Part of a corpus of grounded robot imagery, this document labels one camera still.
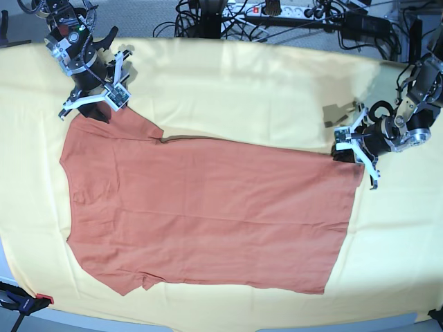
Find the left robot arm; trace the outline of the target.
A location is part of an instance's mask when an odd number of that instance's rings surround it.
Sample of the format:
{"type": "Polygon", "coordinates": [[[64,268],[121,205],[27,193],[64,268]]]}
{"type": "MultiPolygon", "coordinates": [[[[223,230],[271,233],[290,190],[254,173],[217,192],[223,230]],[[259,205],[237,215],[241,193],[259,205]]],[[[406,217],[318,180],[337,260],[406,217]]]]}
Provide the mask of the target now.
{"type": "Polygon", "coordinates": [[[374,168],[378,157],[425,143],[442,108],[442,26],[428,42],[427,54],[413,64],[410,76],[397,81],[395,106],[380,100],[367,108],[356,104],[357,119],[334,130],[332,157],[374,168]]]}

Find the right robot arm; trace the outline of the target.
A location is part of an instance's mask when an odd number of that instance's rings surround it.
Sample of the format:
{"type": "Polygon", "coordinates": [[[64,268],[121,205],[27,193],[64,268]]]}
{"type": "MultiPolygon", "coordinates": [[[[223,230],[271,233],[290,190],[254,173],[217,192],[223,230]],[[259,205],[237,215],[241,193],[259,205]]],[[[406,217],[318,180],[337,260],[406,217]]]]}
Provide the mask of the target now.
{"type": "Polygon", "coordinates": [[[94,42],[97,16],[96,7],[90,1],[84,1],[81,8],[70,1],[31,1],[29,6],[23,1],[17,3],[26,14],[46,20],[49,29],[46,47],[64,74],[74,81],[74,88],[59,113],[59,117],[64,118],[70,112],[69,103],[91,97],[94,91],[104,89],[112,77],[114,68],[101,58],[99,50],[110,47],[118,29],[113,27],[103,40],[94,42]]]}

